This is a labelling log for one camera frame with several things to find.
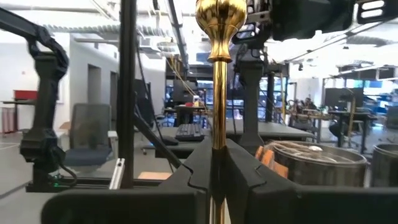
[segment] metal pot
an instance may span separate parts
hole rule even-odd
[[[318,160],[274,149],[274,162],[287,168],[289,180],[302,185],[363,187],[367,160],[362,155],[322,144],[294,143],[320,147],[319,153],[334,159]]]
[[[371,187],[398,187],[398,144],[375,146],[371,170]]]

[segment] black keyboard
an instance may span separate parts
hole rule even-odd
[[[205,135],[201,130],[200,124],[181,124],[178,127],[175,138],[179,141],[203,141]]]

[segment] brass pole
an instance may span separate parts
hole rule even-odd
[[[223,178],[226,152],[226,67],[230,63],[229,42],[246,21],[246,0],[197,0],[196,19],[211,40],[208,61],[213,63],[213,157],[212,224],[224,224]]]

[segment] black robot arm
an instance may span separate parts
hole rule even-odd
[[[35,61],[39,76],[39,89],[35,102],[32,128],[21,141],[20,153],[26,162],[34,163],[33,184],[50,184],[56,181],[49,173],[62,166],[65,153],[58,147],[53,130],[58,84],[68,70],[69,59],[62,46],[42,26],[0,7],[0,29],[23,37]],[[51,50],[40,51],[37,43]]]

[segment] gray floor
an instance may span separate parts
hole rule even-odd
[[[322,131],[324,140],[330,140],[331,134],[327,129]],[[367,148],[372,149],[373,145],[379,143],[379,139],[393,136],[394,133],[373,129],[368,136]],[[40,223],[40,210],[42,205],[52,194],[27,194],[24,189],[17,189],[24,185],[31,178],[31,164],[27,164],[19,155],[18,142],[21,137],[17,134],[0,139],[0,219],[1,224],[17,223]],[[169,165],[165,159],[156,159],[154,151],[147,151],[143,155],[139,146],[146,143],[141,136],[136,138],[136,149],[134,151],[134,176],[137,177],[143,171],[149,172],[170,172]],[[105,164],[100,170],[90,176],[110,177],[113,171],[114,161]]]

